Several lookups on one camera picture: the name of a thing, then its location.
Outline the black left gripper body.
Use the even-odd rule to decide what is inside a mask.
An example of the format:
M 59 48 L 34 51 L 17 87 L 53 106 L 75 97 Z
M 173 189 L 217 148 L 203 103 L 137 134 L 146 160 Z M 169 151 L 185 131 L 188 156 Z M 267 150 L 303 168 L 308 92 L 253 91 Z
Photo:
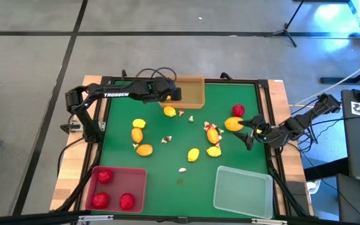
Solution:
M 174 91 L 170 90 L 168 82 L 174 82 L 172 79 L 164 77 L 155 77 L 148 81 L 149 97 L 148 102 L 164 102 L 166 97 Z

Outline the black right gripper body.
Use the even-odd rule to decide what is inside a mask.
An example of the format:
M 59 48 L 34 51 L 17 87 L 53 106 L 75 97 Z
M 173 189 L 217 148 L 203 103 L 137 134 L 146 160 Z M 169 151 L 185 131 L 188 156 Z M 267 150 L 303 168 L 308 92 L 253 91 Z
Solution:
M 262 122 L 254 128 L 254 137 L 260 143 L 267 144 L 271 148 L 280 148 L 288 140 L 288 131 Z

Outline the red toy apple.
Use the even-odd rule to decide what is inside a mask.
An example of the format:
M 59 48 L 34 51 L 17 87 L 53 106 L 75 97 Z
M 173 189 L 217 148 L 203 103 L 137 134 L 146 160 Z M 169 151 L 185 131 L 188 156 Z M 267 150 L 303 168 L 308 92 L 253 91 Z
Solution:
M 119 205 L 123 210 L 130 210 L 135 205 L 135 197 L 131 193 L 124 193 L 119 200 Z
M 242 105 L 242 104 L 235 104 L 233 107 L 232 107 L 232 115 L 234 117 L 243 117 L 245 113 L 245 107 Z
M 104 169 L 97 173 L 97 181 L 101 184 L 109 184 L 113 177 L 114 174 L 110 169 Z
M 92 197 L 91 205 L 96 209 L 105 209 L 110 202 L 110 196 L 106 192 L 100 192 Z

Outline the large orange toy fruit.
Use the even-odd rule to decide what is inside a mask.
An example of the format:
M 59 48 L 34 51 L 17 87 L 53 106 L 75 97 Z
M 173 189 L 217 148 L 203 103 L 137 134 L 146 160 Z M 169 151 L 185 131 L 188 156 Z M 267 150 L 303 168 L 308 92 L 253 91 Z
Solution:
M 224 125 L 228 131 L 240 131 L 244 126 L 239 122 L 243 121 L 241 117 L 229 117 L 225 120 Z

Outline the orange plastic basket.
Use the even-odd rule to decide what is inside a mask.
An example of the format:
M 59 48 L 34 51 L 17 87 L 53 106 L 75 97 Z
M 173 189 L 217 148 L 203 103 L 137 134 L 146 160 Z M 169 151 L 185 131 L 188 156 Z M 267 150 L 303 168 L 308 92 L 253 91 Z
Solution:
M 181 88 L 181 100 L 167 100 L 159 105 L 176 109 L 201 109 L 205 104 L 205 84 L 203 76 L 177 75 L 175 85 Z

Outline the clear plastic basket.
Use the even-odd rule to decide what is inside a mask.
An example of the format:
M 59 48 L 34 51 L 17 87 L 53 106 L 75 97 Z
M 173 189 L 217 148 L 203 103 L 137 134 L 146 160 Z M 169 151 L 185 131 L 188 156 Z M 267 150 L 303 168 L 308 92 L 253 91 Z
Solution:
M 236 214 L 271 219 L 273 179 L 268 174 L 219 166 L 213 206 Z

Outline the white floor object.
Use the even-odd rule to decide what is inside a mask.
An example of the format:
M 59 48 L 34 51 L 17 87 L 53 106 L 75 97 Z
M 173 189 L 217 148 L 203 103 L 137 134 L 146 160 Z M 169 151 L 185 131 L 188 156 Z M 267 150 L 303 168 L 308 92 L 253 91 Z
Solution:
M 316 194 L 320 187 L 321 180 L 309 181 L 306 183 L 309 194 Z

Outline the black table clamp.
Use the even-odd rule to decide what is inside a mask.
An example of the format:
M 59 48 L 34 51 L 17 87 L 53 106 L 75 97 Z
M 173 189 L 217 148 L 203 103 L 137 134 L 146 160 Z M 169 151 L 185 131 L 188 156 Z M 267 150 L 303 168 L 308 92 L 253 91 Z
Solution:
M 62 124 L 60 125 L 60 129 L 69 134 L 72 132 L 82 131 L 83 127 L 80 124 Z

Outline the black tripod stand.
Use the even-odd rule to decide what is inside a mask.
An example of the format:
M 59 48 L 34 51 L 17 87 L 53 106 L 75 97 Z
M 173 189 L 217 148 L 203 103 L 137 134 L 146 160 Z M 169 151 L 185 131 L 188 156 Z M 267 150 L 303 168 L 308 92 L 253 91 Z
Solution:
M 296 48 L 297 44 L 295 43 L 294 39 L 290 35 L 288 28 L 291 25 L 291 23 L 293 22 L 294 18 L 296 17 L 296 14 L 299 12 L 299 10 L 300 10 L 301 6 L 304 4 L 304 2 L 305 2 L 305 0 L 301 0 L 301 2 L 299 3 L 299 6 L 296 8 L 296 10 L 293 13 L 293 15 L 291 16 L 290 20 L 284 24 L 284 26 L 281 30 L 278 30 L 278 31 L 268 34 L 266 36 L 266 38 L 270 38 L 270 37 L 274 37 L 274 36 L 286 36 L 290 40 L 292 46 L 294 48 Z

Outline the black stand base bar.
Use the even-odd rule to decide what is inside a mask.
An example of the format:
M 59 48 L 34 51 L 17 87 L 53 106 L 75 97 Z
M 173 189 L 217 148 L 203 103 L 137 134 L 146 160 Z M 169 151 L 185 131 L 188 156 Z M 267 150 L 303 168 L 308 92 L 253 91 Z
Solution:
M 321 77 L 319 79 L 321 84 L 358 84 L 360 85 L 360 71 L 358 75 L 351 77 Z

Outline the red plastic basket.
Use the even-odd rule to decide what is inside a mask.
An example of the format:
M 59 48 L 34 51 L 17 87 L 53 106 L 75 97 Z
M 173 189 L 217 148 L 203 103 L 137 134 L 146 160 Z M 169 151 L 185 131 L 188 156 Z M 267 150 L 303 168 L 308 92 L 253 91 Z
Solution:
M 97 180 L 97 173 L 104 169 L 110 169 L 114 174 L 113 180 L 109 184 L 101 184 Z M 134 167 L 96 166 L 91 173 L 85 208 L 92 211 L 139 214 L 143 211 L 144 207 L 146 183 L 147 172 L 145 169 Z M 95 194 L 101 192 L 109 194 L 109 205 L 105 209 L 93 208 L 91 205 L 92 198 Z M 123 210 L 119 205 L 120 197 L 124 193 L 131 193 L 135 197 L 135 205 L 130 210 Z

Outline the black rig crossbar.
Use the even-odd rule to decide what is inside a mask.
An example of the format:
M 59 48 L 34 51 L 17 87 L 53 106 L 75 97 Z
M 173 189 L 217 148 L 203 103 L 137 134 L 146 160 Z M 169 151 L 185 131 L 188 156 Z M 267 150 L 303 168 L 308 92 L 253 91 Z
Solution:
M 54 211 L 41 214 L 2 216 L 0 217 L 0 225 L 62 225 L 77 222 L 79 217 L 90 214 L 90 211 Z

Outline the silver rig bracket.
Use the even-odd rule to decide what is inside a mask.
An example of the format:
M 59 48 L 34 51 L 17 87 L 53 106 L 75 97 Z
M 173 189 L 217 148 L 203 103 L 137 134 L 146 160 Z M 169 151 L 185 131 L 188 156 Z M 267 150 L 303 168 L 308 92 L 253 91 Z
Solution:
M 87 216 L 79 216 L 79 223 L 87 223 L 87 222 L 95 222 L 95 221 L 109 221 L 113 220 L 113 215 L 87 215 Z
M 251 219 L 251 223 L 258 225 L 288 225 L 287 221 L 273 219 Z

